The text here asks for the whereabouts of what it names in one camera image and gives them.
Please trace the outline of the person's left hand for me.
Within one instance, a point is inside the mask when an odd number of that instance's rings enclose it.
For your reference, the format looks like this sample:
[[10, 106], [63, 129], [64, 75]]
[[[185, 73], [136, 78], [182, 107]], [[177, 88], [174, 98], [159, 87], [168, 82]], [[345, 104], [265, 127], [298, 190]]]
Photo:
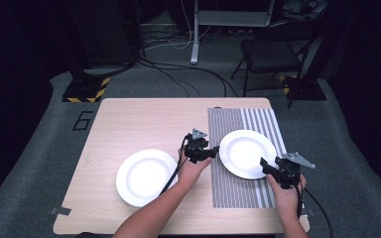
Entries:
[[197, 182], [199, 176], [205, 168], [207, 168], [211, 163], [211, 158], [205, 159], [202, 162], [192, 163], [186, 156], [185, 153], [180, 155], [180, 171], [178, 186], [181, 189], [189, 191], [193, 185]]

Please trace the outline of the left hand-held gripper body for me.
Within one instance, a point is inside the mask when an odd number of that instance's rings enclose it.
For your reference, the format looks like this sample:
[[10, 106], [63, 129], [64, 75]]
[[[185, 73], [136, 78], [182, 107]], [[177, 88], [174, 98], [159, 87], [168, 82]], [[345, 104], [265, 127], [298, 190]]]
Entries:
[[208, 146], [208, 142], [205, 140], [206, 136], [206, 133], [197, 129], [192, 129], [192, 131], [185, 136], [185, 155], [192, 163], [194, 163], [196, 158], [206, 155], [204, 152], [204, 148]]

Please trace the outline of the white stand post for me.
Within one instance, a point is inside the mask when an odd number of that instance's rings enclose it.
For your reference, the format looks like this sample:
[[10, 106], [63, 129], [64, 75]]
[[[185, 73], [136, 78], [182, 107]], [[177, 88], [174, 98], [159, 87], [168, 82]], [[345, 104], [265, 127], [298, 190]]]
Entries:
[[196, 65], [198, 63], [199, 53], [199, 20], [198, 20], [198, 0], [194, 0], [193, 9], [193, 44], [190, 56], [190, 64]]

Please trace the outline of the black cabinet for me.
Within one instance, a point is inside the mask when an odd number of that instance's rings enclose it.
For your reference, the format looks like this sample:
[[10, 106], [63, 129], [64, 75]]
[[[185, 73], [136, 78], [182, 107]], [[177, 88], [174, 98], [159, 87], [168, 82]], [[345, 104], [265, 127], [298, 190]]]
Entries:
[[138, 0], [66, 0], [91, 67], [129, 67], [140, 50]]

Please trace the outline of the black stand with striped base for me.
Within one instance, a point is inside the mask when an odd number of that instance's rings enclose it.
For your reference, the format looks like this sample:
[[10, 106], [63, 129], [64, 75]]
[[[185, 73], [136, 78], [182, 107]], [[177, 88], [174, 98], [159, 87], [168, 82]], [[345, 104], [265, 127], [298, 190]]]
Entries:
[[99, 101], [109, 81], [107, 74], [92, 74], [84, 70], [88, 62], [78, 29], [76, 18], [69, 6], [69, 0], [61, 0], [64, 18], [60, 30], [63, 62], [71, 75], [71, 82], [63, 94], [63, 100], [69, 102]]
[[288, 99], [287, 107], [290, 108], [295, 100], [326, 100], [318, 81], [307, 78], [307, 73], [302, 74], [307, 62], [308, 55], [319, 33], [319, 23], [313, 20], [287, 21], [285, 26], [289, 28], [288, 34], [294, 41], [306, 40], [307, 42], [296, 52], [301, 55], [302, 67], [296, 75], [281, 75], [280, 80], [284, 86], [284, 92]]

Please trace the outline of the white plate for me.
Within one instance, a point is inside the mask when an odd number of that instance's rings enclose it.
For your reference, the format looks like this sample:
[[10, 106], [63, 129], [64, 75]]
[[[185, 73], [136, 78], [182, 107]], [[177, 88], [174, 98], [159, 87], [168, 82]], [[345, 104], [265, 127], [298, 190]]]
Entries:
[[136, 152], [122, 163], [117, 172], [117, 191], [129, 205], [142, 207], [159, 196], [176, 168], [177, 162], [166, 152]]
[[278, 156], [272, 142], [251, 130], [236, 130], [223, 137], [219, 145], [222, 164], [243, 179], [261, 179], [265, 176], [260, 165], [264, 159], [270, 166]]

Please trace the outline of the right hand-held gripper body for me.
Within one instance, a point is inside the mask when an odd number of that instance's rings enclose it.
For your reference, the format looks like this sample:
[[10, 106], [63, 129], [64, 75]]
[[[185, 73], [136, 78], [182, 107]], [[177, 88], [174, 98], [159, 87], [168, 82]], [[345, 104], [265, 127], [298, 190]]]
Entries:
[[301, 166], [314, 169], [315, 164], [305, 159], [298, 152], [283, 154], [282, 158], [277, 157], [275, 164], [278, 166], [279, 175], [276, 181], [283, 189], [297, 186], [300, 181]]

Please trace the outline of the grey bundle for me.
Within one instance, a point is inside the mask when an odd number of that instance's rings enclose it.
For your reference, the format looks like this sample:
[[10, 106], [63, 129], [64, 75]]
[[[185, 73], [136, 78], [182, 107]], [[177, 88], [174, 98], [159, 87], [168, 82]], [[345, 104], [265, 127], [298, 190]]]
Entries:
[[315, 20], [321, 17], [328, 0], [285, 0], [284, 17], [295, 20]]

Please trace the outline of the grey striped placemat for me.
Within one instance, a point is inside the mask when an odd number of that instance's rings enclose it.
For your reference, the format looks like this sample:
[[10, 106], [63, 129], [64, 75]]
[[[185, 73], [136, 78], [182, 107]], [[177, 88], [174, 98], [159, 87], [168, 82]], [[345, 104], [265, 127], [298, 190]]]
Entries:
[[[287, 153], [281, 131], [272, 109], [210, 108], [208, 136], [212, 146], [219, 146], [225, 135], [236, 130], [251, 130], [268, 138], [278, 156]], [[221, 162], [219, 153], [211, 163], [212, 202], [215, 208], [272, 208], [275, 206], [272, 188], [265, 177], [240, 178]]]

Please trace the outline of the black folding chair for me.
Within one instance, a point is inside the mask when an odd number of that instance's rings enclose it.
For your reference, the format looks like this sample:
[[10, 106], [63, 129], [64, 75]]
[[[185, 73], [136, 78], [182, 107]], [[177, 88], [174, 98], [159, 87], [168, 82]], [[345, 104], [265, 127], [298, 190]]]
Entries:
[[242, 59], [230, 78], [239, 70], [244, 71], [243, 96], [246, 96], [248, 91], [262, 89], [249, 87], [250, 73], [271, 73], [275, 76], [279, 72], [295, 72], [296, 79], [300, 79], [316, 37], [314, 33], [264, 32], [252, 39], [245, 39], [240, 44]]

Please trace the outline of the person's right hand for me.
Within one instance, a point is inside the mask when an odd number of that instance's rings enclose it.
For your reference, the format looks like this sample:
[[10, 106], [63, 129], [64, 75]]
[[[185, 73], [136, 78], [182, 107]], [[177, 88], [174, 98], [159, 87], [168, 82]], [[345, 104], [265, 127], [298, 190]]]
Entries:
[[273, 190], [276, 208], [279, 217], [299, 219], [299, 192], [302, 191], [307, 184], [307, 180], [303, 175], [300, 175], [300, 183], [298, 189], [289, 188], [283, 189], [271, 175], [266, 175], [267, 182]]

